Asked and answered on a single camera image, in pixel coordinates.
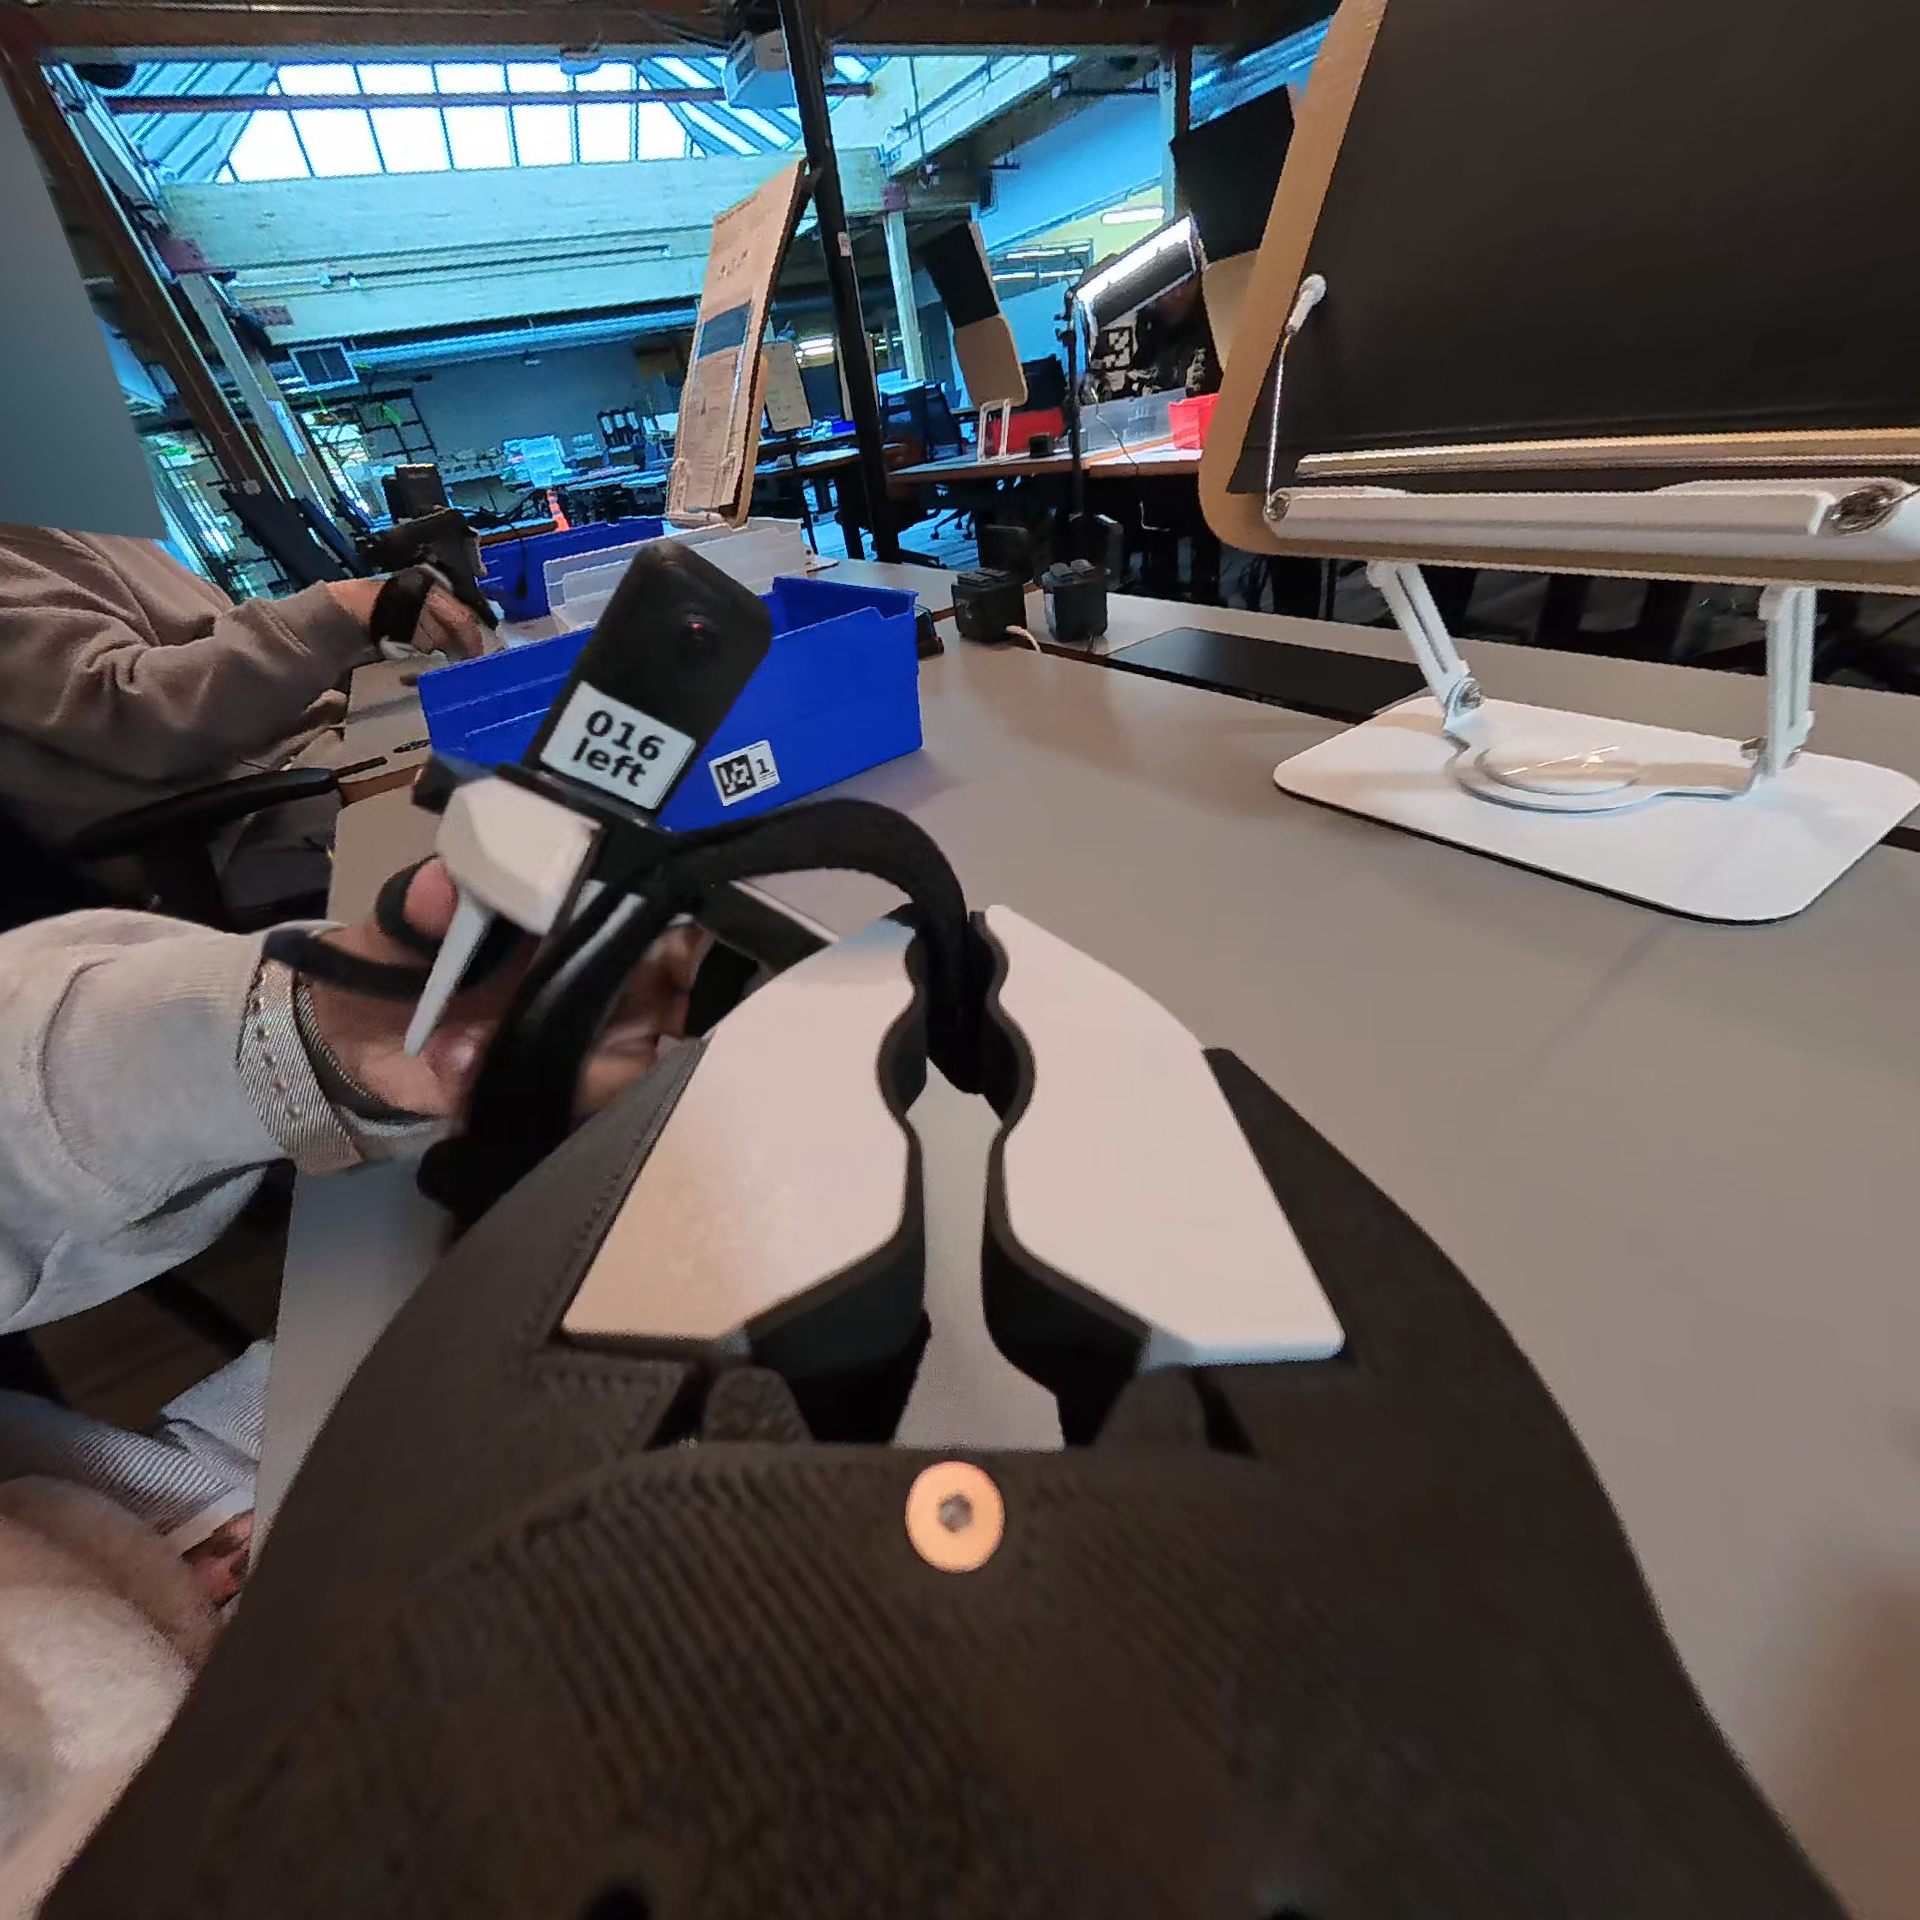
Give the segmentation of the black office chair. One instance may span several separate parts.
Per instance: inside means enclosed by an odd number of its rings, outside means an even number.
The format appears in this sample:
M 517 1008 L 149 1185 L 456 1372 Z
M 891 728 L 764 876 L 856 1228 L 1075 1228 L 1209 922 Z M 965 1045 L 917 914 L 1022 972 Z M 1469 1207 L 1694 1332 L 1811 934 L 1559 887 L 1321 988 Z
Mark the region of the black office chair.
M 334 776 L 292 766 L 292 776 L 256 776 L 256 778 L 211 778 L 168 805 L 138 805 L 124 822 L 85 823 L 78 838 L 35 838 L 23 822 L 0 822 L 0 934 L 72 914 L 72 908 L 104 908 L 114 893 L 94 876 L 94 866 L 128 854 L 149 908 L 211 922 L 211 934 L 265 934 L 285 914 L 303 914 L 329 899 L 329 887 L 302 887 L 285 899 L 240 908 L 211 869 L 211 835 L 245 823 L 285 805 L 325 805 L 334 795 Z

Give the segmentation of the person's left hand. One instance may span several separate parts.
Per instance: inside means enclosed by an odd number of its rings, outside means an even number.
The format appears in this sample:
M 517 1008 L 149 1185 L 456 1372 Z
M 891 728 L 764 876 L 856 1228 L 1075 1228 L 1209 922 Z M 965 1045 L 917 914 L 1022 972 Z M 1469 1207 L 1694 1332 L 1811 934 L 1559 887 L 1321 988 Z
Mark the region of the person's left hand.
M 420 1114 L 437 1135 L 456 1135 L 476 1072 L 516 1008 L 516 988 L 532 963 L 532 937 L 516 934 L 505 963 L 476 988 L 456 988 L 420 1045 L 408 1045 L 412 988 L 366 994 L 366 972 L 420 972 L 429 963 L 412 937 L 398 937 L 379 914 L 362 914 L 362 922 L 315 934 L 315 945 L 334 953 L 329 981 L 303 963 L 292 972 L 315 1081 L 334 1087 L 366 1114 Z M 715 953 L 706 922 L 668 922 L 639 945 L 639 963 L 626 972 L 626 988 L 579 1066 L 576 1126 L 613 1110 L 613 1093 L 626 1093 L 639 1072 L 659 1072 L 659 1052 L 674 1052 L 689 1041 L 689 994 L 696 994 L 706 953 Z

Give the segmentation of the blue bin with marker label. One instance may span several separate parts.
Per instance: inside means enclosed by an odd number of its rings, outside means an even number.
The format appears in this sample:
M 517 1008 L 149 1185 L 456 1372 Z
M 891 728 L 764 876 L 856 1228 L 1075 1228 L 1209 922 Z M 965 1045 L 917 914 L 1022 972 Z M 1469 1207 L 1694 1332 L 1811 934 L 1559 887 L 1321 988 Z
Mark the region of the blue bin with marker label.
M 576 654 L 587 626 L 544 636 L 496 654 L 420 676 L 420 719 L 437 757 L 587 776 L 594 795 L 659 805 L 659 823 L 723 823 L 803 805 L 928 745 L 917 715 L 917 596 L 783 570 L 764 587 L 771 652 L 741 682 L 732 715 L 679 778 L 639 778 L 639 745 L 674 747 L 639 706 L 576 706 Z

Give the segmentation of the plain blue plastic bin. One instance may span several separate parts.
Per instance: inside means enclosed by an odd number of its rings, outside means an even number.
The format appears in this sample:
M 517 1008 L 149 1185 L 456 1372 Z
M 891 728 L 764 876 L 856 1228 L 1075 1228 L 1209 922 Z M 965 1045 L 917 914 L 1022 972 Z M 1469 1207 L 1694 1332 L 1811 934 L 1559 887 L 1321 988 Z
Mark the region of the plain blue plastic bin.
M 587 531 L 505 531 L 505 536 L 483 541 L 483 596 L 505 622 L 544 622 L 549 611 L 549 587 L 544 587 L 549 558 L 587 558 L 587 552 L 621 552 L 621 541 L 647 541 L 647 536 L 668 536 L 659 513 L 587 517 Z

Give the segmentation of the clear plastic bin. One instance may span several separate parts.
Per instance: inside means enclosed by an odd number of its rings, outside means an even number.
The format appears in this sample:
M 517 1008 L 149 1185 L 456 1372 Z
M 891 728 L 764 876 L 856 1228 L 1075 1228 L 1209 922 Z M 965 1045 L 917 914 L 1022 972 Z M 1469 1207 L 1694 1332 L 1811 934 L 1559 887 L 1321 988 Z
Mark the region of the clear plastic bin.
M 579 636 L 594 626 L 594 611 L 613 606 L 621 570 L 659 552 L 659 541 L 689 541 L 696 558 L 715 558 L 723 570 L 732 570 L 741 587 L 771 587 L 771 581 L 803 581 L 821 570 L 821 552 L 803 541 L 803 517 L 741 517 L 741 531 L 668 531 L 647 541 L 606 541 L 579 558 L 549 558 L 544 567 L 544 596 L 549 596 L 549 626 Z

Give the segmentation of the black desk mat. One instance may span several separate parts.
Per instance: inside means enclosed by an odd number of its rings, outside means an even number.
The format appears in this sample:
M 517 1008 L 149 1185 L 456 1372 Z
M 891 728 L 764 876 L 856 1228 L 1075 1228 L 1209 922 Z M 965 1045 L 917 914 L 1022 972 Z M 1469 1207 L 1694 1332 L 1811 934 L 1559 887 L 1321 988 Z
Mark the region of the black desk mat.
M 1266 639 L 1266 636 L 1214 636 L 1214 626 L 1143 636 L 1109 652 L 1098 662 L 1340 719 L 1340 728 L 1365 728 L 1424 699 L 1418 654 L 1356 654 L 1356 652 Z

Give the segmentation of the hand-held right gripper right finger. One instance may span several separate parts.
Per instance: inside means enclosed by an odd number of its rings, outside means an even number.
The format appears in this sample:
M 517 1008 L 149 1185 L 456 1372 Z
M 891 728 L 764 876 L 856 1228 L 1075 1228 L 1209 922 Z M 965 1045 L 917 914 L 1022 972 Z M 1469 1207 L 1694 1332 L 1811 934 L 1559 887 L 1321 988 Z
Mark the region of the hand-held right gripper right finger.
M 1348 1346 L 1209 1045 L 1022 908 L 980 908 L 1001 1041 L 985 1250 L 1065 1346 L 1131 1372 L 1334 1363 Z

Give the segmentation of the black white marker sign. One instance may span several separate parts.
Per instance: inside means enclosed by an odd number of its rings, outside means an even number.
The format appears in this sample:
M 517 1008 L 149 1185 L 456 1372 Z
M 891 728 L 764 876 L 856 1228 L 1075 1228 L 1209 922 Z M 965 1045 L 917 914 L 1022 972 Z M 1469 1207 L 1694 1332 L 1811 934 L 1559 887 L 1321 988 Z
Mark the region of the black white marker sign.
M 1209 401 L 1221 381 L 1198 281 L 1147 299 L 1143 311 L 1094 325 L 1086 401 Z

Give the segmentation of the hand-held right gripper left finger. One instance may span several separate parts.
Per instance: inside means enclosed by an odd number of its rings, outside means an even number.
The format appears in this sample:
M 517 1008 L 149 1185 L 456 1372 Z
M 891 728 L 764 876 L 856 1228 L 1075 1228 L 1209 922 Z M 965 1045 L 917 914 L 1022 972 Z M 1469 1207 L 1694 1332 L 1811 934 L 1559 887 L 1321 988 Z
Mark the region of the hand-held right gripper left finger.
M 905 1126 L 928 1066 L 914 922 L 882 914 L 732 1000 L 639 1149 L 556 1332 L 891 1372 L 928 1326 L 928 1199 Z

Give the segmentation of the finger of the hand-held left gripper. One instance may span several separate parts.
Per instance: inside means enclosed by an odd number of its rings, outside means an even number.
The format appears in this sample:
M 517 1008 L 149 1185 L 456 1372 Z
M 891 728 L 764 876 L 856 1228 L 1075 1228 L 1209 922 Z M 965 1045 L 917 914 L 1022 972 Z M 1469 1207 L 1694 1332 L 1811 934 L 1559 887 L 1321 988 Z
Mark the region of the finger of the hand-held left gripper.
M 647 893 L 594 893 L 579 937 L 556 963 L 556 1041 L 594 1041 L 637 972 L 637 922 Z

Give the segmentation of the black metal pole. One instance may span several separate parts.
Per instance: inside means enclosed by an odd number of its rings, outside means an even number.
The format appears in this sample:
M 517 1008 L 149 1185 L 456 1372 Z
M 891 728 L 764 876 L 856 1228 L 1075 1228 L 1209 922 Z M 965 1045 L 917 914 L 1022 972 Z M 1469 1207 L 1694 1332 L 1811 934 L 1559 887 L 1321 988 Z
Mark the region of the black metal pole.
M 866 339 L 866 299 L 856 299 L 856 248 L 851 248 L 851 203 L 843 203 L 829 60 L 821 60 L 821 34 L 808 34 L 803 0 L 783 0 L 783 49 L 787 49 L 787 80 L 792 80 L 792 116 L 803 116 L 803 167 L 808 167 L 821 249 L 829 249 L 843 401 L 851 401 L 851 431 L 856 431 L 866 531 L 876 531 L 876 558 L 896 567 L 905 536 L 896 536 L 896 499 L 891 499 L 891 458 L 882 458 L 882 372 L 876 372 L 876 339 Z

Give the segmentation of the person's left forearm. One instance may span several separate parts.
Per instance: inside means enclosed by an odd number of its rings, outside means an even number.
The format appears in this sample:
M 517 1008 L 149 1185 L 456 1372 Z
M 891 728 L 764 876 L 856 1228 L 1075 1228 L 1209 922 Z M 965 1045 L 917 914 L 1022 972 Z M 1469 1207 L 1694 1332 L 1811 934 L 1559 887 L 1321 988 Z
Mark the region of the person's left forearm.
M 362 1168 L 265 934 L 78 908 L 0 934 L 0 1332 L 205 1252 L 256 1185 Z

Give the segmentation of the tall cardboard sheet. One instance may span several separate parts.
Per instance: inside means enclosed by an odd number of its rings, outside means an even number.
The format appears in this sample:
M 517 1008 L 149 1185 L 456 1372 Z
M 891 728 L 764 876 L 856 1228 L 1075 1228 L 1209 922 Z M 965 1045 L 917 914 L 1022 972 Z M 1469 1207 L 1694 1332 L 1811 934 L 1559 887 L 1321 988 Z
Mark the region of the tall cardboard sheet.
M 783 262 L 803 211 L 808 167 L 787 162 L 747 198 L 715 221 L 679 431 L 668 465 L 674 531 L 741 531 L 759 488 L 759 418 L 764 418 L 764 320 Z

